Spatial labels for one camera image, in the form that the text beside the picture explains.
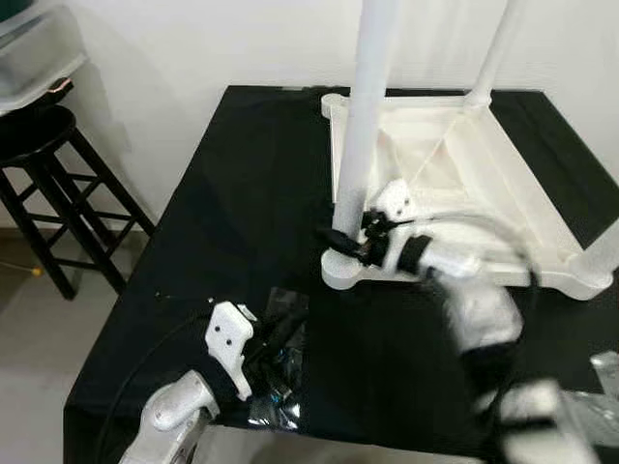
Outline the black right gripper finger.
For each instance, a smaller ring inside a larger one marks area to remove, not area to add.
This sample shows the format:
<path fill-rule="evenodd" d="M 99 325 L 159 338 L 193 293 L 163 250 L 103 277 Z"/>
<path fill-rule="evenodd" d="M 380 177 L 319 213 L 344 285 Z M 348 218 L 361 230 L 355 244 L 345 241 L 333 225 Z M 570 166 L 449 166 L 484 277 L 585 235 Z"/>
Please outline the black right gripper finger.
<path fill-rule="evenodd" d="M 352 236 L 333 228 L 318 228 L 317 240 L 326 245 L 329 250 L 341 253 L 350 259 L 363 260 L 367 256 L 367 249 L 354 240 Z"/>

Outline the white plastic table top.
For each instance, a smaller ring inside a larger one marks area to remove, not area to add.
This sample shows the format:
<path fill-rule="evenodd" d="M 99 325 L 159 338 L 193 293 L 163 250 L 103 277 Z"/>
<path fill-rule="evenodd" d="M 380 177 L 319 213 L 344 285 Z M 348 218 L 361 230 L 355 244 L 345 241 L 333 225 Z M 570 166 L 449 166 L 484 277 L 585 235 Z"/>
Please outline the white plastic table top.
<path fill-rule="evenodd" d="M 541 284 L 576 300 L 587 301 L 613 283 L 588 275 L 582 255 L 589 245 L 571 233 L 492 107 L 465 107 L 461 96 L 389 97 L 380 106 L 377 142 L 366 208 L 389 182 L 403 180 L 410 189 L 412 235 L 426 235 L 486 257 L 491 281 L 523 286 L 525 267 L 512 248 L 490 231 L 450 222 L 448 216 L 478 214 L 512 229 L 538 265 Z M 337 279 L 341 288 L 360 279 L 410 281 L 398 270 L 350 264 Z"/>

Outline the crumpled clear tape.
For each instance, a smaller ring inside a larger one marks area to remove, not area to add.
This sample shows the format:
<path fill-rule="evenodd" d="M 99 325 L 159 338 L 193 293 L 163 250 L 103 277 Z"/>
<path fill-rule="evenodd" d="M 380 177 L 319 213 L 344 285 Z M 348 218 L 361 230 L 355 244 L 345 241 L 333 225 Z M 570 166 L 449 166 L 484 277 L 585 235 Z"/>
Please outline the crumpled clear tape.
<path fill-rule="evenodd" d="M 310 309 L 310 298 L 283 288 L 271 290 L 265 313 L 260 321 L 276 317 L 290 309 Z M 247 354 L 255 348 L 255 336 L 247 345 Z M 284 374 L 290 381 L 291 394 L 284 399 L 274 396 L 258 396 L 248 399 L 248 424 L 267 430 L 297 430 L 302 420 L 302 398 L 304 398 L 305 366 L 305 324 L 288 341 L 281 353 Z"/>

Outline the clear tape patch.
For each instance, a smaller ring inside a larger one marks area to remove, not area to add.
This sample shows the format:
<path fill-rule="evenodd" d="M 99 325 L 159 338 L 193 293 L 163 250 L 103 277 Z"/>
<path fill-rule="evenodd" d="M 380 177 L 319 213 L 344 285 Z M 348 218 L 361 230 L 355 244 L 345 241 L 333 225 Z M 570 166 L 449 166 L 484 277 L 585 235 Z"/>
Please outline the clear tape patch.
<path fill-rule="evenodd" d="M 582 425 L 594 445 L 619 447 L 619 355 L 602 352 L 593 355 L 591 365 L 603 392 L 585 398 Z"/>

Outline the black round stool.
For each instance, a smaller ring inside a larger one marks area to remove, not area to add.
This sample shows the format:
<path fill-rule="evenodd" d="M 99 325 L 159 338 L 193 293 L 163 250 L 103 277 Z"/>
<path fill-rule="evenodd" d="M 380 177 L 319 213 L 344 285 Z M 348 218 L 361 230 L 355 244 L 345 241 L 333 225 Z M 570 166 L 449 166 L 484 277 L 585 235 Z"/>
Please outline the black round stool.
<path fill-rule="evenodd" d="M 0 205 L 63 298 L 66 267 L 93 271 L 121 295 L 127 279 L 112 255 L 150 220 L 62 105 L 0 118 Z"/>

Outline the clear plastic storage box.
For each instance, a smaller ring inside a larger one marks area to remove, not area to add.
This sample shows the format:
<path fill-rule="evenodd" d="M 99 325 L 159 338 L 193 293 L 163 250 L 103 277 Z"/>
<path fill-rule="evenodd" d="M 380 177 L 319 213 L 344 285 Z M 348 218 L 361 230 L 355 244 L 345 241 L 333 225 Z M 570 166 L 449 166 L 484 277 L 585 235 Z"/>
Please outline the clear plastic storage box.
<path fill-rule="evenodd" d="M 85 62 L 65 0 L 32 0 L 21 12 L 0 1 L 0 115 L 30 105 Z"/>

